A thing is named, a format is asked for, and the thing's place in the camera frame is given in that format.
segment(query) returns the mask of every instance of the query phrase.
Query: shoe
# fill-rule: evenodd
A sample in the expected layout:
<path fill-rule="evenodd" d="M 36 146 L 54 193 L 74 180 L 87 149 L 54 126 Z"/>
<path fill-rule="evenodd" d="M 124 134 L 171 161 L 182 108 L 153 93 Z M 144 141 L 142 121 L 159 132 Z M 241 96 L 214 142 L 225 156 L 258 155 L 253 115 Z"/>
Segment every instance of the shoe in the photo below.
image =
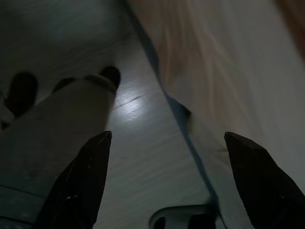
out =
<path fill-rule="evenodd" d="M 100 75 L 110 80 L 116 88 L 119 87 L 121 82 L 121 73 L 116 67 L 105 67 L 103 70 L 101 70 Z"/>
<path fill-rule="evenodd" d="M 38 81 L 33 74 L 18 73 L 10 84 L 9 94 L 4 104 L 15 115 L 15 118 L 18 118 L 35 104 L 37 90 Z"/>

